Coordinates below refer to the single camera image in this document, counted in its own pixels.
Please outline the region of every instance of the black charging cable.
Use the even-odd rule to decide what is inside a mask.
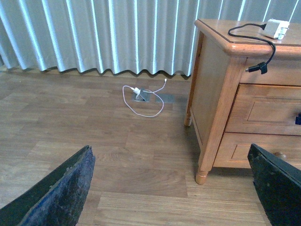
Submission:
[[[232,34],[231,33],[231,31],[233,31],[235,29],[242,28],[242,27],[249,26],[249,25],[251,25],[251,26],[257,26],[257,27],[260,27],[260,28],[262,28],[264,30],[267,24],[260,25],[260,24],[248,23],[248,24],[244,24],[242,26],[233,27],[230,30],[228,30],[228,35],[233,36],[233,37],[255,39],[255,40],[264,41],[264,42],[268,43],[272,47],[273,53],[272,53],[272,55],[270,56],[270,58],[269,58],[269,60],[267,62],[261,62],[258,65],[255,65],[255,66],[252,66],[252,67],[249,67],[249,68],[246,69],[246,72],[255,72],[255,71],[260,70],[261,74],[265,74],[266,72],[268,72],[268,63],[272,60],[272,58],[273,58],[273,56],[274,56],[274,54],[276,52],[276,46],[275,46],[275,44],[273,42],[269,41],[269,40],[258,38],[258,37],[254,37],[254,36],[238,35],[238,34]]]

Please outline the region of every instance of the white curtain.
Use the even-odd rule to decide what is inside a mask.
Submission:
[[[0,64],[191,74],[197,18],[300,21],[299,0],[0,0]],[[286,10],[279,11],[275,3]]]

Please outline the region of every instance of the drawer front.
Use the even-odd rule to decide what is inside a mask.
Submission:
[[[224,134],[214,166],[250,168],[247,156],[251,143],[270,153],[282,152],[286,162],[301,169],[301,137],[241,133]]]
[[[267,59],[248,58],[246,68],[257,65]],[[271,85],[288,85],[301,86],[301,59],[283,60],[273,59],[268,64],[268,72],[261,74],[261,71],[242,72],[241,83],[253,84],[271,84]]]
[[[240,84],[226,132],[301,136],[301,88]]]

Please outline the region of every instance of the white power adapter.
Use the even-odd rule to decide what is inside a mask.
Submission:
[[[290,22],[283,20],[270,19],[267,22],[263,34],[273,39],[281,40],[285,36]]]

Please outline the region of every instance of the wooden nightstand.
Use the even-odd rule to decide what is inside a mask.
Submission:
[[[267,61],[271,47],[231,37],[228,30],[246,22],[197,20],[198,49],[184,124],[194,123],[201,154],[196,182],[212,167],[249,168],[251,143],[301,168],[301,24],[291,24],[282,40],[247,26],[237,34],[271,40],[277,50],[268,72],[245,69]]]

